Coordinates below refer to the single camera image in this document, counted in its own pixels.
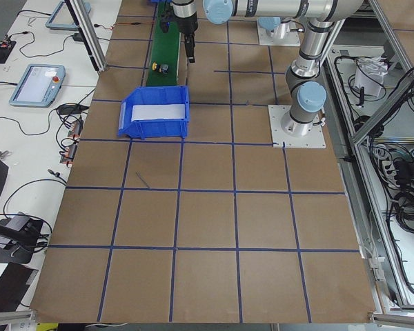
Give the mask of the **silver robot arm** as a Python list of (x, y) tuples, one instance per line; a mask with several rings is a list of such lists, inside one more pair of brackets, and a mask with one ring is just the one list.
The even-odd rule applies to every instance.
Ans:
[(272, 40), (295, 37), (300, 19), (306, 20), (303, 37), (298, 39), (297, 58), (286, 71), (292, 105), (281, 126), (293, 137), (307, 135), (317, 113), (324, 107), (326, 91), (317, 82), (324, 51), (335, 36), (333, 27), (354, 14), (361, 1), (204, 1), (206, 18), (213, 24), (232, 17), (255, 18), (258, 28)]

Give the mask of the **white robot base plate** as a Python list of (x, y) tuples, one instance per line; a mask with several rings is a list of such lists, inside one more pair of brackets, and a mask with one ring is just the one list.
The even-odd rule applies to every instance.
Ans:
[(324, 149), (326, 143), (318, 115), (306, 124), (290, 117), (289, 105), (268, 106), (272, 145), (274, 148)]

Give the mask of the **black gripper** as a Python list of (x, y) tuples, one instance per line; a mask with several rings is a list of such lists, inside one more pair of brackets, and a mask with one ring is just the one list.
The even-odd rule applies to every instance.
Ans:
[(177, 25), (184, 35), (186, 57), (190, 63), (195, 62), (195, 31), (198, 29), (197, 13), (189, 17), (178, 18)]

